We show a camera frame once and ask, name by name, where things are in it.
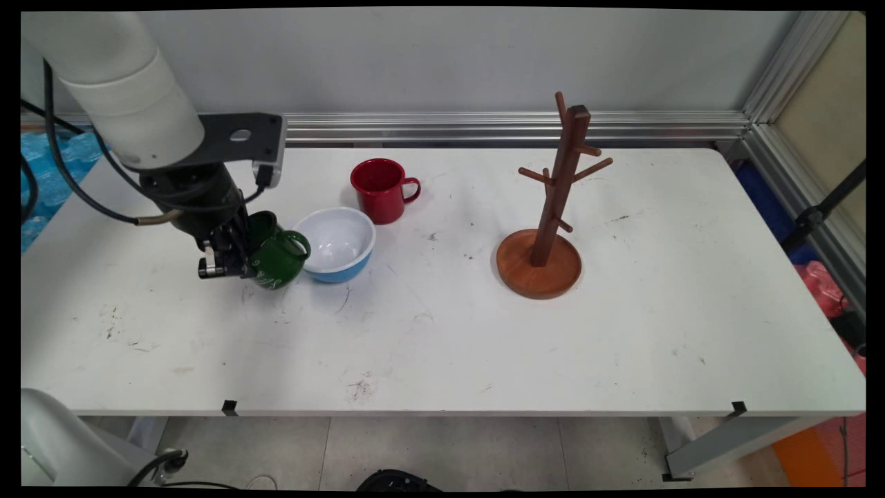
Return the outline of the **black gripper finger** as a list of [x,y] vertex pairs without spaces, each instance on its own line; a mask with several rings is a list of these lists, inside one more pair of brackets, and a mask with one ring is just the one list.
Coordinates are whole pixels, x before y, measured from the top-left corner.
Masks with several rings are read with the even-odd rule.
[[235,245],[241,259],[243,275],[253,275],[254,269],[249,262],[249,221],[247,211],[235,212]]
[[243,276],[240,247],[230,231],[213,231],[207,239],[197,239],[197,248],[203,252],[197,265],[201,279]]

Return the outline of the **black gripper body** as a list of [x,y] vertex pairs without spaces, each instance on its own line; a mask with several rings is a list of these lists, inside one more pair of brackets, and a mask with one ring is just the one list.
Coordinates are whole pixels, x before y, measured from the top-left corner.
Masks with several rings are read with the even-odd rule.
[[241,205],[241,190],[225,165],[141,173],[138,184],[161,211],[183,211],[173,226],[199,245],[245,241],[248,214]]

